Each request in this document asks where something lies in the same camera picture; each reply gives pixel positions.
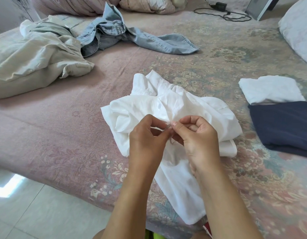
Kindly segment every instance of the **person's left hand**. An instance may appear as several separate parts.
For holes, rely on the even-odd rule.
[[[129,170],[128,173],[151,176],[152,179],[162,160],[167,140],[174,134],[165,122],[148,114],[129,134]]]

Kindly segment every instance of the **hand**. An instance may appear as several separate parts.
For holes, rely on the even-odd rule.
[[[174,134],[166,129],[165,122],[152,115],[146,115],[129,134],[129,172],[150,176],[152,179],[162,160],[167,140]]]
[[[197,170],[220,163],[217,132],[203,117],[185,116],[171,125],[177,133],[173,139],[184,146],[195,177]]]

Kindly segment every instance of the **power cord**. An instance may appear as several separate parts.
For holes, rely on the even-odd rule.
[[[207,7],[197,8],[197,9],[194,10],[194,12],[197,13],[197,14],[219,16],[219,17],[223,18],[224,20],[231,21],[231,22],[247,22],[247,21],[250,21],[252,19],[248,14],[245,14],[245,13],[227,11],[225,3],[217,2],[215,5],[210,5],[210,7],[212,7],[212,8],[207,8]],[[213,14],[213,13],[197,12],[197,10],[203,10],[203,9],[216,10],[216,11],[219,11],[219,12],[226,12],[226,14],[224,14],[222,16],[222,15]],[[241,17],[228,17],[228,15],[230,15],[232,13],[241,15]]]

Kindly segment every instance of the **navy blue garment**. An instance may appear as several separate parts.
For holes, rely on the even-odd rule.
[[[104,50],[118,41],[132,41],[140,47],[170,54],[190,54],[199,48],[185,36],[177,33],[154,36],[139,28],[128,28],[118,9],[106,3],[102,17],[96,18],[84,32],[78,36],[81,42],[81,53],[88,57],[98,49]]]
[[[249,105],[249,109],[265,147],[307,157],[307,101]]]

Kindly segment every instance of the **black cable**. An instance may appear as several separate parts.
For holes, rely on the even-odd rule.
[[[212,16],[219,16],[221,18],[223,18],[226,21],[231,21],[231,22],[247,22],[250,21],[252,18],[248,15],[248,14],[244,14],[244,13],[238,13],[238,12],[230,12],[230,11],[226,11],[227,13],[224,14],[223,16],[218,15],[218,14],[213,14],[213,13],[205,13],[205,12],[197,12],[197,10],[201,10],[201,9],[208,9],[208,10],[213,10],[216,11],[213,8],[207,8],[207,7],[203,7],[203,8],[197,8],[195,9],[193,12],[197,13],[197,14],[205,14],[205,15],[212,15]],[[235,14],[239,14],[242,15],[242,17],[227,17],[227,15],[230,15],[231,13],[235,13]]]

